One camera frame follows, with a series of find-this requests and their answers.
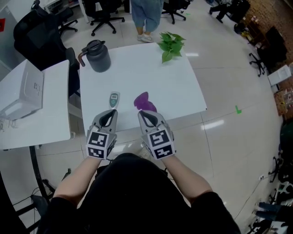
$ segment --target green plant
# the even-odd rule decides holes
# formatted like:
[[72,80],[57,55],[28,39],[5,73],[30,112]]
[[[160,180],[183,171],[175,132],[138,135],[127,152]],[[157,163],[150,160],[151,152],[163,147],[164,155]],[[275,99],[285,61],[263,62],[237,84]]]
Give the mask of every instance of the green plant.
[[170,32],[160,33],[162,41],[158,43],[159,47],[164,51],[162,54],[162,63],[170,61],[173,57],[180,56],[180,50],[185,40],[178,34]]

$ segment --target jug handle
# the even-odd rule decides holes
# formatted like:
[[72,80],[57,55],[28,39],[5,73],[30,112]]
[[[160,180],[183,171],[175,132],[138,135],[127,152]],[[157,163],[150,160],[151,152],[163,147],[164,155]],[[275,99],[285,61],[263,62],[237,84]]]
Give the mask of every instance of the jug handle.
[[85,63],[84,63],[84,61],[82,60],[82,57],[84,56],[84,55],[86,55],[87,54],[87,51],[83,51],[83,52],[81,52],[79,55],[78,55],[78,61],[80,62],[80,64],[83,66],[83,67],[85,67],[86,65],[85,65]]

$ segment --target jug lid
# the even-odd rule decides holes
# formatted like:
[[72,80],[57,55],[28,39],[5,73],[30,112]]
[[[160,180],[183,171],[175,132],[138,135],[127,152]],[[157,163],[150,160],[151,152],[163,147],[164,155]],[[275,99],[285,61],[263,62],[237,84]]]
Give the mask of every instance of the jug lid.
[[99,53],[100,49],[105,44],[105,41],[93,40],[87,44],[87,47],[83,48],[81,51],[88,52],[89,54]]

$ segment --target purple cloth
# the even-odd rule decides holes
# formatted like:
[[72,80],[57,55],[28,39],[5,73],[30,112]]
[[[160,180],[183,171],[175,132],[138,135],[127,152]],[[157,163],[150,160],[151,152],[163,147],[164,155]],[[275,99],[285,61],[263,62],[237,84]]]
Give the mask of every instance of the purple cloth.
[[155,105],[148,100],[148,92],[140,94],[133,104],[138,110],[157,112]]

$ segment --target black sleeve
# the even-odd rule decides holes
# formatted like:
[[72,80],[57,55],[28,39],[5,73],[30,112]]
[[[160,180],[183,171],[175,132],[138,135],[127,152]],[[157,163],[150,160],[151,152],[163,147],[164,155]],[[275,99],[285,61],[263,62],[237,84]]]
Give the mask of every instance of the black sleeve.
[[240,234],[239,227],[215,192],[207,192],[196,198],[191,205],[196,223],[205,233]]
[[55,197],[41,217],[37,234],[82,233],[76,207],[66,199]]

